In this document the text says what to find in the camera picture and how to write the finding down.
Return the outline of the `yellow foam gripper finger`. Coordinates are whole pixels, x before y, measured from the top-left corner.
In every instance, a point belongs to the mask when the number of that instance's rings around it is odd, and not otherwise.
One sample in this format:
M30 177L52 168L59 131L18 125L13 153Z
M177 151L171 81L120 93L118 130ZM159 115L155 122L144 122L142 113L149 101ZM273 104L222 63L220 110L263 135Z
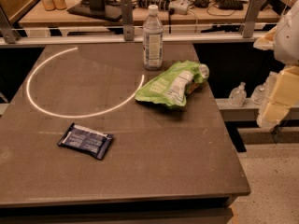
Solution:
M276 31L276 27L272 28L263 37L258 38L254 42L253 47L260 50L272 50L274 47L274 37Z
M299 102L299 67L286 65L279 73L268 77L267 94L259 109L257 124L273 128L288 115Z

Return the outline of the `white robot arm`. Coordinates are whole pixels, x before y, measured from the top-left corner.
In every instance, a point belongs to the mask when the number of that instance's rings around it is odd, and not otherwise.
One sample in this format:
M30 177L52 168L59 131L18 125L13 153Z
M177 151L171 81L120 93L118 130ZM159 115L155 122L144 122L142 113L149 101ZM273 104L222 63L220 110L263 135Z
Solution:
M272 49L277 61L285 64L279 72L270 72L265 83L257 124L273 128L288 115L299 101L299 12L283 15L278 25L257 39L253 47Z

